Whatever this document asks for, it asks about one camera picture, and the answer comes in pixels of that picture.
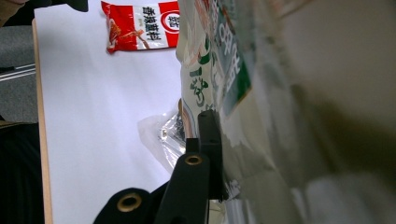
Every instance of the clear plastic bag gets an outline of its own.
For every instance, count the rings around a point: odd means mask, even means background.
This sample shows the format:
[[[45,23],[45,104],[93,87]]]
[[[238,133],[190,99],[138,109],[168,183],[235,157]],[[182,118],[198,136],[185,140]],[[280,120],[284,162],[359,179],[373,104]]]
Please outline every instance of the clear plastic bag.
[[[183,122],[178,111],[142,119],[137,125],[142,143],[171,174],[177,159],[186,152]]]

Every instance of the wooden table edge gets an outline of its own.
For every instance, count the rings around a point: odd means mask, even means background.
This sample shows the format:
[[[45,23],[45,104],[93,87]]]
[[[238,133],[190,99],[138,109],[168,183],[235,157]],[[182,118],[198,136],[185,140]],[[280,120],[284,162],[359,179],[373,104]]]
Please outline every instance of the wooden table edge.
[[[47,149],[46,122],[44,117],[43,91],[41,86],[40,57],[35,19],[32,21],[33,40],[35,45],[35,75],[37,87],[38,126],[40,130],[41,172],[43,178],[44,219],[46,224],[52,224],[52,200],[50,192],[50,166]]]

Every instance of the red snack package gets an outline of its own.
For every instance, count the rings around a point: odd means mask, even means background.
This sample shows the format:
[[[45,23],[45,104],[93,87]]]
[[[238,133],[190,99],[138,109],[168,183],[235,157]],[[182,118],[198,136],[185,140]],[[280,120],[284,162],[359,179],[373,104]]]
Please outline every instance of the red snack package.
[[[178,39],[177,1],[146,6],[102,2],[109,31],[107,51],[174,48]]]

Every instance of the gray fabric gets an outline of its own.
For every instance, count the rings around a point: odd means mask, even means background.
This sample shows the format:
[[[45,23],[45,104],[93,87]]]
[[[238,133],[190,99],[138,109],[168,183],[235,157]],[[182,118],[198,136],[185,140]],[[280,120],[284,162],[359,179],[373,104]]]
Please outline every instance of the gray fabric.
[[[34,62],[32,26],[0,28],[0,67]],[[0,114],[8,121],[38,122],[35,76],[0,82]]]

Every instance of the black fabric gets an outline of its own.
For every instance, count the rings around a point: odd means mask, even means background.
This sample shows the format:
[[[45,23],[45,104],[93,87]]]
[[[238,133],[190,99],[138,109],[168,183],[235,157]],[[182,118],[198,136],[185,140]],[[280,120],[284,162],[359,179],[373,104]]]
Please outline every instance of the black fabric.
[[[44,223],[38,124],[0,129],[0,223]]]
[[[51,0],[30,0],[36,7],[49,7]],[[63,0],[67,5],[78,11],[88,11],[88,0]]]
[[[25,6],[20,8],[17,14],[11,17],[4,26],[32,25],[32,20],[35,18],[35,8],[65,3],[75,10],[88,11],[88,0],[31,0],[26,2]]]

